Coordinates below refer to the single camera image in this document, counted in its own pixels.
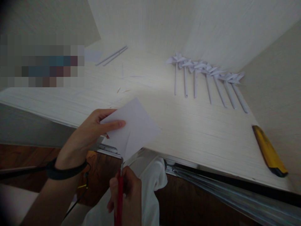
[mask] wrist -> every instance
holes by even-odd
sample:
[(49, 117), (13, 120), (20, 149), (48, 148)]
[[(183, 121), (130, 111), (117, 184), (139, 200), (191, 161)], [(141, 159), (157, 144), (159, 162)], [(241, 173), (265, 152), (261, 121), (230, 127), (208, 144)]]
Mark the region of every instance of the wrist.
[(66, 170), (78, 167), (85, 162), (87, 150), (76, 150), (63, 147), (57, 156), (55, 168), (58, 170)]

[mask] black wristband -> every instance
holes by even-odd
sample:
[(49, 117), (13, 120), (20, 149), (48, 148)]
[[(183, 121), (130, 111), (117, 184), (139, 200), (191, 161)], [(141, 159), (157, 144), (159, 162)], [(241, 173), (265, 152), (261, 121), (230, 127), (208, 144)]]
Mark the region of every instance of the black wristband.
[(47, 177), (53, 180), (65, 180), (74, 177), (75, 175), (79, 174), (88, 164), (87, 159), (85, 159), (85, 162), (78, 167), (60, 170), (54, 167), (55, 162), (56, 158), (47, 164)]

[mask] hand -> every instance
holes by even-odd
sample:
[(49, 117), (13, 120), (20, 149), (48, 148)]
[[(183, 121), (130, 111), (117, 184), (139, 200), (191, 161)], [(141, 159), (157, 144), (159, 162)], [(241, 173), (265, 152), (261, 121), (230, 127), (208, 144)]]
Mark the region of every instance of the hand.
[(101, 120), (114, 111), (116, 109), (96, 109), (93, 111), (69, 137), (57, 157), (55, 167), (64, 170), (80, 166), (85, 161), (89, 148), (95, 144), (99, 136), (124, 127), (125, 121), (99, 124)]
[[(141, 225), (141, 180), (136, 177), (135, 173), (126, 166), (122, 171), (124, 180), (124, 193), (123, 207), (122, 207), (122, 225)], [(108, 202), (107, 208), (109, 213), (113, 210), (115, 217), (117, 214), (117, 201), (118, 201), (118, 174), (110, 180), (111, 199)]]

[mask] scissors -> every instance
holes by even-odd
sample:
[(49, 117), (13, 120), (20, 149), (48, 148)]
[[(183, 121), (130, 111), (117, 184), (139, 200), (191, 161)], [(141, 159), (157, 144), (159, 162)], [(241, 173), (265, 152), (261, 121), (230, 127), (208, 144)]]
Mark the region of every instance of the scissors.
[(118, 170), (118, 201), (117, 201), (117, 217), (114, 215), (114, 225), (121, 226), (122, 223), (122, 206), (123, 206), (123, 158), (121, 158), (121, 167)]

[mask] yellow utility knife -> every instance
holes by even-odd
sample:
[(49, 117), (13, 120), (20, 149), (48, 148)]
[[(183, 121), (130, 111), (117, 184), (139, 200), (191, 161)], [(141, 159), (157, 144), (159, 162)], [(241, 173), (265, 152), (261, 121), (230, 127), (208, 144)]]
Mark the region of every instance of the yellow utility knife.
[(272, 173), (276, 174), (278, 177), (287, 176), (287, 169), (283, 165), (271, 142), (264, 134), (262, 129), (259, 126), (252, 126), (252, 128), (268, 168), (271, 170)]

